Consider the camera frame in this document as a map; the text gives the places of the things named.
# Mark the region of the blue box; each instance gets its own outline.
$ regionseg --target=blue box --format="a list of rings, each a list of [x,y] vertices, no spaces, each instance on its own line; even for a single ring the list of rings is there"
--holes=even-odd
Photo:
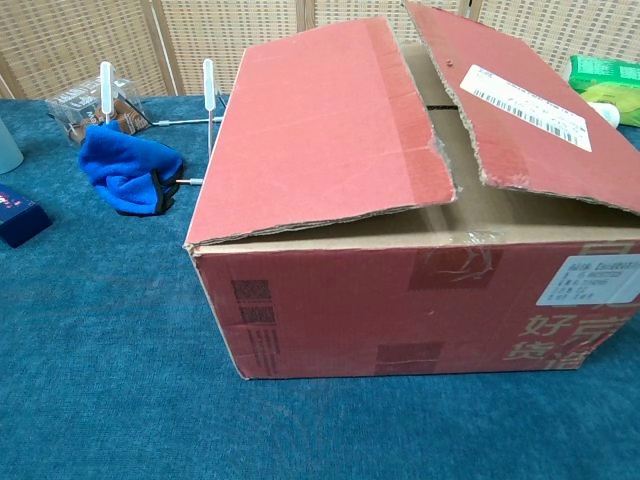
[[[19,247],[49,225],[40,205],[0,184],[0,237],[9,246]]]

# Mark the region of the barcode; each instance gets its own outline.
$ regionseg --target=barcode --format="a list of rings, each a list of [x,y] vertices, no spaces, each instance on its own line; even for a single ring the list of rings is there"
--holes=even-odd
[[[473,91],[473,94],[489,102],[490,104],[498,107],[499,109],[504,110],[505,112],[515,115],[516,117],[524,120],[525,122],[530,123],[531,125],[535,125],[536,127],[542,128],[543,130],[546,130],[547,132],[549,132],[552,135],[555,135],[558,138],[562,138],[567,142],[570,142],[576,146],[580,146],[578,142],[578,138],[576,136],[572,135],[571,133],[567,132],[562,128],[558,128],[558,126],[553,125],[540,117],[532,115],[529,112],[523,111],[517,105],[513,105],[509,102],[506,102],[503,99],[490,95],[480,89],[475,89]]]

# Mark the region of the label sticker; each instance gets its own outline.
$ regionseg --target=label sticker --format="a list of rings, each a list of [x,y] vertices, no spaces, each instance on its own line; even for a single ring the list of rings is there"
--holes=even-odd
[[[584,118],[478,65],[471,65],[460,88],[551,135],[591,151]]]
[[[631,303],[640,294],[640,254],[567,257],[536,305]]]

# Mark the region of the green package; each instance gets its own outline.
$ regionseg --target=green package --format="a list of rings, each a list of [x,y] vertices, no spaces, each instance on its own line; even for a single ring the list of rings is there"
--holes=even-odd
[[[620,123],[640,127],[640,64],[572,55],[569,85],[587,102],[610,103]]]

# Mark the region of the white bottle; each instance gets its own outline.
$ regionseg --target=white bottle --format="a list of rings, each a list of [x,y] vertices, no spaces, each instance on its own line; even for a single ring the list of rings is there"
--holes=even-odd
[[[10,172],[22,163],[22,152],[0,118],[0,174]]]

